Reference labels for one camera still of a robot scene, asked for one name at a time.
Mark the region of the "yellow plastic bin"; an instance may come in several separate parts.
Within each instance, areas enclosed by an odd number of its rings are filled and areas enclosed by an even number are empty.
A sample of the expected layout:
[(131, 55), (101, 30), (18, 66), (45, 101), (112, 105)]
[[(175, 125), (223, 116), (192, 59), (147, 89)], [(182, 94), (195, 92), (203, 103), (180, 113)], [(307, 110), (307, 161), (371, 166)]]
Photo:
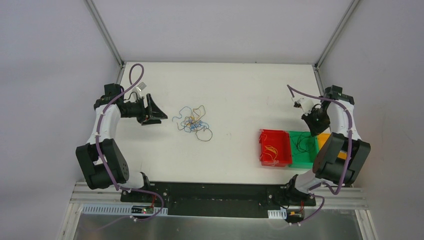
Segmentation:
[[(318, 143), (318, 147), (319, 150), (321, 150), (324, 146), (324, 144), (326, 143), (326, 141), (329, 139), (330, 134), (329, 133), (321, 133), (319, 134), (316, 138), (317, 138), (317, 143)], [(341, 158), (343, 160), (347, 159), (347, 153), (345, 151), (340, 151), (337, 155), (338, 158)]]

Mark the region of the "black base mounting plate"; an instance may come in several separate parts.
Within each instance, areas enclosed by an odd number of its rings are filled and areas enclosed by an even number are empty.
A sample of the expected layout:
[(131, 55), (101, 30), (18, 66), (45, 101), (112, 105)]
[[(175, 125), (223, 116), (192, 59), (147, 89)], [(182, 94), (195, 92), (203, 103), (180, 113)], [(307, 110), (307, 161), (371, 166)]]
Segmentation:
[(169, 216), (267, 218), (271, 210), (316, 206), (284, 184), (151, 182), (149, 192), (164, 200)]

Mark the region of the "red plastic bin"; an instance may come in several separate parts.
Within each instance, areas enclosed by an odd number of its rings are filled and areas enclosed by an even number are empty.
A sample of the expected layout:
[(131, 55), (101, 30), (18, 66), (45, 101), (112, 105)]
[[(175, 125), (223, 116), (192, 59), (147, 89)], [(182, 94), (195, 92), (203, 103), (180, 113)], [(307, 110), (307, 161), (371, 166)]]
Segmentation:
[(292, 153), (288, 131), (261, 129), (259, 135), (259, 161), (265, 167), (288, 167)]

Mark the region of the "aluminium frame rail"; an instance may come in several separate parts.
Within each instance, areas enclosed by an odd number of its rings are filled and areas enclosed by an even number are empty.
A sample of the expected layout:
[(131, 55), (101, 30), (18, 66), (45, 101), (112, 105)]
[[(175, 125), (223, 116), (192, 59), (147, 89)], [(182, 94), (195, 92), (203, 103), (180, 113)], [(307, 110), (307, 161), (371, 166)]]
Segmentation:
[[(183, 183), (152, 182), (150, 190), (162, 197), (165, 206), (177, 205), (180, 201), (253, 201), (258, 204), (295, 206), (284, 196), (287, 187), (283, 184), (228, 184), (228, 183)], [(369, 204), (361, 188), (343, 187), (333, 195), (327, 188), (318, 188), (314, 195), (324, 197), (325, 209), (367, 210)], [(71, 203), (85, 204), (146, 204), (153, 198), (148, 193), (116, 191), (114, 187), (92, 190), (86, 182), (77, 182), (70, 198)]]

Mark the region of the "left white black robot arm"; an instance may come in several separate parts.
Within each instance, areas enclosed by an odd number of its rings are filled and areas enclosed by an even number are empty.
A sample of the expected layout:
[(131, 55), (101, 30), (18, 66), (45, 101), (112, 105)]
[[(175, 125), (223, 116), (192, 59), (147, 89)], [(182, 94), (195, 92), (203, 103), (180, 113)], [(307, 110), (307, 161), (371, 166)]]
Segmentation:
[(135, 118), (142, 126), (161, 124), (168, 116), (156, 105), (151, 94), (137, 95), (136, 101), (124, 100), (124, 88), (116, 83), (104, 86), (104, 95), (93, 108), (95, 124), (86, 144), (75, 150), (76, 158), (88, 187), (92, 190), (117, 185), (120, 189), (134, 189), (140, 202), (152, 198), (153, 189), (147, 185), (147, 176), (129, 168), (116, 141), (118, 122)]

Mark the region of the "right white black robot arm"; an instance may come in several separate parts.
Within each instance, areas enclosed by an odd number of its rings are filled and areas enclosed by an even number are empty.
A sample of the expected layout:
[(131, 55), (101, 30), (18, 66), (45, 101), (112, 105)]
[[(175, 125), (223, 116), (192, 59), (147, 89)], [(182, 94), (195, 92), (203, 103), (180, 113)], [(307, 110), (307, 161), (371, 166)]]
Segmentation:
[(353, 96), (343, 93), (340, 86), (327, 87), (323, 95), (313, 95), (288, 87), (295, 108), (303, 111), (301, 119), (312, 136), (330, 130), (328, 139), (318, 151), (311, 170), (294, 175), (283, 190), (284, 200), (296, 205), (312, 196), (312, 190), (327, 187), (338, 195), (343, 186), (357, 179), (371, 145), (361, 139), (355, 125)]

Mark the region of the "green plastic bin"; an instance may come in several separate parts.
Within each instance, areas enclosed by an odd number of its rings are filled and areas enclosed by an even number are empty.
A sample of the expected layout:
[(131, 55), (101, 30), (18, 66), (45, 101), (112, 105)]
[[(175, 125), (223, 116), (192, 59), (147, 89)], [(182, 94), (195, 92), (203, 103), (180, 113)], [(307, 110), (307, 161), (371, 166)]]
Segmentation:
[(311, 169), (319, 152), (316, 136), (307, 131), (288, 131), (292, 156), (290, 168)]

